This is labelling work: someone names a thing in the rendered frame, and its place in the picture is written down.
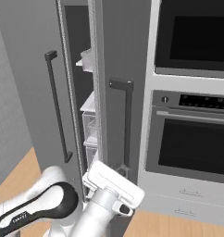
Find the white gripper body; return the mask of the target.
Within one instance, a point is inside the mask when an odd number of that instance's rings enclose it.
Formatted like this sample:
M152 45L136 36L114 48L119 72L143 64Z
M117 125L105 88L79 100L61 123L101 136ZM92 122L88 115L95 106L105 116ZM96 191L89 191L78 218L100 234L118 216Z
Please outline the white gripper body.
M139 207L144 198L141 188L99 160L92 163L83 175L82 182L90 189L88 198L92 198L98 189L108 188L117 193L118 200L131 209Z

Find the clear fridge drawer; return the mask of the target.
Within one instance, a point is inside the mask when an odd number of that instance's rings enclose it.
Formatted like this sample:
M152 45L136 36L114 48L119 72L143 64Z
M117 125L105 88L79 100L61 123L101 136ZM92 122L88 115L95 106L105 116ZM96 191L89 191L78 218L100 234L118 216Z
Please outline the clear fridge drawer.
M89 167L93 162L94 156L97 152L97 148L92 146L86 146L85 151L86 151L86 169L89 169Z
M97 146L97 124L94 112L85 111L82 114L84 129L84 144Z

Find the white fridge shelf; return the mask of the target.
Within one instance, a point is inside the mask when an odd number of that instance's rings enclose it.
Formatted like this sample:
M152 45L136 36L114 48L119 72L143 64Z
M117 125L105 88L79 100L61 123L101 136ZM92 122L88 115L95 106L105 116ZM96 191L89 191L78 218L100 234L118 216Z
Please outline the white fridge shelf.
M92 49L88 49L81 52L81 60L78 61L76 65L78 67L82 67L83 71L92 72L93 71Z
M89 97L86 99L84 104L81 106L81 111L83 111L83 112L95 112L94 92L92 92L89 95Z

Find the grey fridge door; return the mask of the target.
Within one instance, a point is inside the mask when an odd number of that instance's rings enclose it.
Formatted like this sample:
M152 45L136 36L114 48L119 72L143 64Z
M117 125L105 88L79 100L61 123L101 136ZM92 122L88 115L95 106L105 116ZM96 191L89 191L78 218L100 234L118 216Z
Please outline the grey fridge door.
M128 179L138 179L152 0L88 0L99 157L117 169L124 156L125 93L109 80L133 81Z
M0 0L0 30L40 168L61 167L68 182L83 196L56 0ZM52 66L65 141L72 152L68 163L64 162L44 59L50 50L57 51Z

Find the white drawer front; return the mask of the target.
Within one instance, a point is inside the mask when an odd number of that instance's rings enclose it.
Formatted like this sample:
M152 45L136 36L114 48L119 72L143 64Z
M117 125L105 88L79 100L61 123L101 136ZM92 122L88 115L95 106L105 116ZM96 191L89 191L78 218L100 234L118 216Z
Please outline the white drawer front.
M196 217L177 214L174 211L175 209L192 211L196 214ZM212 206L163 195L149 194L143 199L141 210L224 226L223 206Z
M224 184L212 181L199 181L154 172L143 172L139 176L139 185L148 194L164 195L214 206L224 206ZM197 191L204 197L180 193L180 190Z

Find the grey built-in oven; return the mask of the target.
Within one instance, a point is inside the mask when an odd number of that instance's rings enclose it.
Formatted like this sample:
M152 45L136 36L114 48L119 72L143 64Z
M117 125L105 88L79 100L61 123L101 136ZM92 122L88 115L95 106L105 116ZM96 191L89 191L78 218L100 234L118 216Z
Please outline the grey built-in oven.
M153 90L150 108L144 170L224 183L224 124L156 114L224 119L224 95Z

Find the white oven cabinet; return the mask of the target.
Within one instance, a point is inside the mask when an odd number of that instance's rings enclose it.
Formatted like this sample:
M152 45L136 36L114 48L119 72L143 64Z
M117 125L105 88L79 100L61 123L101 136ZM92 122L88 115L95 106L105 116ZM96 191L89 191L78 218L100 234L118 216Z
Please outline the white oven cabinet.
M224 79L197 77L197 76L176 76L157 74L155 72L155 59L156 59L156 36L157 36L157 23L159 6L162 0L152 0L147 62L146 62L146 75L144 85L144 98L143 98L143 125L141 135L141 150L138 169L138 183L139 176L144 170L147 140L149 136L149 125L151 115L151 94L153 90L162 91L175 91L187 92L196 94L219 94L224 95Z

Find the black built-in microwave oven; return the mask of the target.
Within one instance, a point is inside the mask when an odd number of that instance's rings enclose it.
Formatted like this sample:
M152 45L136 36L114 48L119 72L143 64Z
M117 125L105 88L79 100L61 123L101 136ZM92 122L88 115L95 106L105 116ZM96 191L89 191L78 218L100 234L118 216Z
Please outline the black built-in microwave oven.
M224 0L162 0L155 72L224 79Z

